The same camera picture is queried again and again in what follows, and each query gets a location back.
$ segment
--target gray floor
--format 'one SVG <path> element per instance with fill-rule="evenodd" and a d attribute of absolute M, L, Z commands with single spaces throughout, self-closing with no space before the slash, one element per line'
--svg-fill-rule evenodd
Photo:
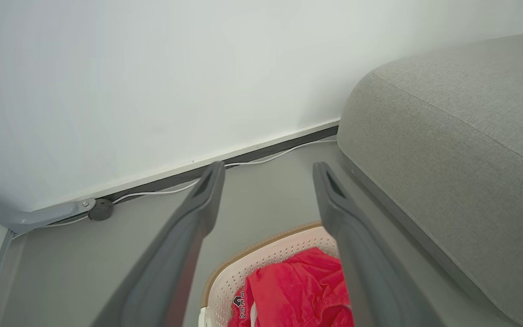
<path fill-rule="evenodd" d="M 201 248 L 183 326 L 197 325 L 205 281 L 220 263 L 264 238 L 319 220 L 312 181 L 316 161 L 332 166 L 448 326 L 507 326 L 475 306 L 346 173 L 336 143 L 309 145 L 268 163 L 228 170 L 219 217 Z M 108 221 L 82 221 L 18 238 L 10 253 L 20 253 L 20 260 L 0 326 L 90 325 L 186 194 L 134 199 L 117 205 Z"/>

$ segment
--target laundry basket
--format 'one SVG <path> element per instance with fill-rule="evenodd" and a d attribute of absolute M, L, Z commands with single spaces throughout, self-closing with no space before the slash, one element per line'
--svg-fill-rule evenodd
<path fill-rule="evenodd" d="M 316 222 L 268 238 L 220 265 L 205 285 L 199 327 L 226 327 L 233 315 L 235 292 L 245 285 L 248 275 L 313 247 L 338 258 L 336 241 Z"/>

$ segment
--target gray sofa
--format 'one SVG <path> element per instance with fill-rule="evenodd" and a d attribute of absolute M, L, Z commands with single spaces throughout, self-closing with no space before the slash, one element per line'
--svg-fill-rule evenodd
<path fill-rule="evenodd" d="M 523 35 L 373 70 L 338 143 L 467 294 L 523 326 Z"/>

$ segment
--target electrical cord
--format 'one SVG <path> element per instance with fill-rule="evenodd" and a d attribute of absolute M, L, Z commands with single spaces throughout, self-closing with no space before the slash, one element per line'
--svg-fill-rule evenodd
<path fill-rule="evenodd" d="M 232 167 L 232 166 L 245 166 L 245 165 L 259 165 L 259 164 L 264 164 L 266 162 L 269 162 L 269 161 L 272 161 L 274 159 L 277 159 L 279 157 L 281 157 L 282 155 L 286 155 L 292 151 L 294 151 L 295 149 L 299 149 L 301 147 L 305 147 L 307 145 L 311 145 L 311 144 L 315 144 L 315 143 L 328 143 L 328 142 L 336 142 L 335 139 L 324 139 L 324 140 L 321 140 L 321 141 L 314 141 L 314 142 L 308 142 L 308 143 L 303 143 L 301 145 L 297 145 L 296 147 L 292 147 L 291 149 L 288 149 L 286 151 L 283 151 L 282 153 L 278 154 L 278 155 L 275 155 L 271 158 L 268 158 L 268 159 L 265 159 L 265 160 L 262 160 L 262 161 L 252 161 L 252 162 L 235 162 L 235 163 L 228 163 L 225 165 L 225 167 Z M 122 201 L 123 199 L 125 198 L 129 198 L 129 197 L 136 197 L 136 196 L 139 196 L 139 195 L 160 195 L 160 194 L 174 194 L 174 193 L 178 193 L 178 192 L 182 192 L 184 190 L 187 190 L 189 188 L 192 188 L 193 186 L 195 186 L 197 183 L 199 182 L 199 180 L 195 180 L 193 181 L 191 184 L 187 185 L 187 186 L 184 186 L 183 188 L 179 188 L 178 190 L 173 190 L 173 191 L 157 191 L 157 192 L 138 192 L 138 193 L 130 193 L 130 194 L 127 194 L 127 195 L 124 195 L 118 199 L 116 199 L 115 201 L 112 201 L 113 204 L 116 204 L 120 201 Z M 50 227 L 59 227 L 59 226 L 67 226 L 67 225 L 72 225 L 73 223 L 76 223 L 76 222 L 80 222 L 80 221 L 83 221 L 85 218 L 87 218 L 87 216 L 84 216 L 84 217 L 81 217 L 79 219 L 76 219 L 74 221 L 70 221 L 70 222 L 65 222 L 65 223 L 56 223 L 56 224 L 50 224 L 50 225 L 45 225 L 45 226 L 41 226 L 39 228 L 50 228 Z M 21 233 L 21 234 L 17 234 L 15 236 L 13 236 L 13 240 L 18 238 L 19 236 L 22 236 L 24 234 L 27 234 L 28 232 L 24 232 L 24 233 Z"/>

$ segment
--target red fabric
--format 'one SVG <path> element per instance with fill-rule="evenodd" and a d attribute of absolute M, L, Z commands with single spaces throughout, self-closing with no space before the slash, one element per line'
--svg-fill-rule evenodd
<path fill-rule="evenodd" d="M 354 327 L 340 260 L 311 248 L 258 269 L 235 294 L 229 327 Z"/>

